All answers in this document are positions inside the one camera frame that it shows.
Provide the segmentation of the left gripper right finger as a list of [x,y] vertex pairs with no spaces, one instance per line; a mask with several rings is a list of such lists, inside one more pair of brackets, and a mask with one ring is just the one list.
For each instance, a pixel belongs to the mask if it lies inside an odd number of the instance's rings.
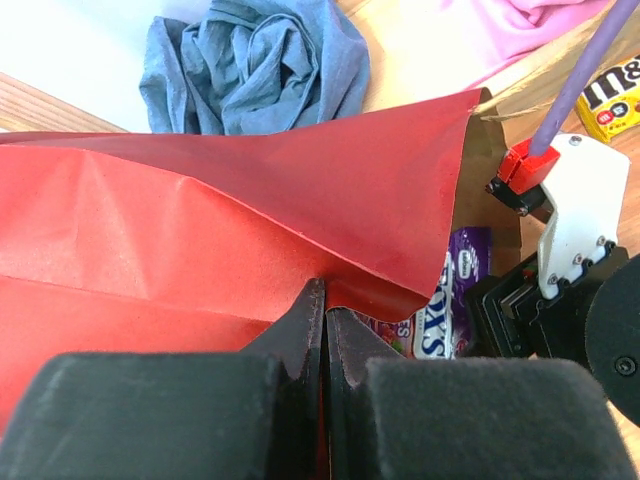
[[335,479],[633,479],[601,387],[566,360],[410,360],[326,319]]

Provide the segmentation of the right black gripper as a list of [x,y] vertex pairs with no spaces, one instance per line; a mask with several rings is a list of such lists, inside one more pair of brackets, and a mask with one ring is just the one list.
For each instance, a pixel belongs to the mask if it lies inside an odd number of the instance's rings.
[[584,358],[589,307],[605,280],[629,261],[626,249],[605,246],[605,257],[585,260],[573,283],[561,279],[549,300],[538,285],[537,255],[503,276],[489,275],[464,294],[472,339],[466,357]]

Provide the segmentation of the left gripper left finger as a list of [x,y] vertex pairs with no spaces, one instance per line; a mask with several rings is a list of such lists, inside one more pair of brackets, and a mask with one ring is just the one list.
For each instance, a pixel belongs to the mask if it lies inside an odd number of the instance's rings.
[[1,443],[5,479],[310,479],[325,285],[237,353],[47,362]]

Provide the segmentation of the purple white snack packet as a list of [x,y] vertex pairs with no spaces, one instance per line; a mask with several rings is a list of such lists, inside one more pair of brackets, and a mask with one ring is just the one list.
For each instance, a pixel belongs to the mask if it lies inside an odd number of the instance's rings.
[[451,234],[443,269],[430,302],[410,318],[389,323],[356,315],[394,350],[419,360],[454,359],[473,339],[466,291],[490,273],[491,231],[464,227]]

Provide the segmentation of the brown red paper bag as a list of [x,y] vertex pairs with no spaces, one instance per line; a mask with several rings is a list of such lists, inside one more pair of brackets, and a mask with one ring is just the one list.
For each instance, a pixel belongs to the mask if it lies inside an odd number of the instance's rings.
[[401,320],[449,234],[520,225],[484,191],[501,127],[471,90],[268,136],[1,138],[1,421],[70,352],[236,351],[321,278],[329,307]]

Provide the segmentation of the yellow M&M's packet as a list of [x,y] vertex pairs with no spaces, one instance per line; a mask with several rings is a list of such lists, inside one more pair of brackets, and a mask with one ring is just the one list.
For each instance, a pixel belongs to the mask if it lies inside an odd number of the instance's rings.
[[638,126],[639,56],[597,76],[583,89],[575,109],[587,133],[603,143]]

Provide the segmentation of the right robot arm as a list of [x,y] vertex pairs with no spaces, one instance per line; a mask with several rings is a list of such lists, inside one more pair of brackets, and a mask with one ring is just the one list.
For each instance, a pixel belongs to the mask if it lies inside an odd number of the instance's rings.
[[639,259],[608,241],[599,262],[586,260],[575,281],[555,282],[548,300],[537,257],[469,288],[470,356],[566,359],[591,371],[608,399],[639,421]]

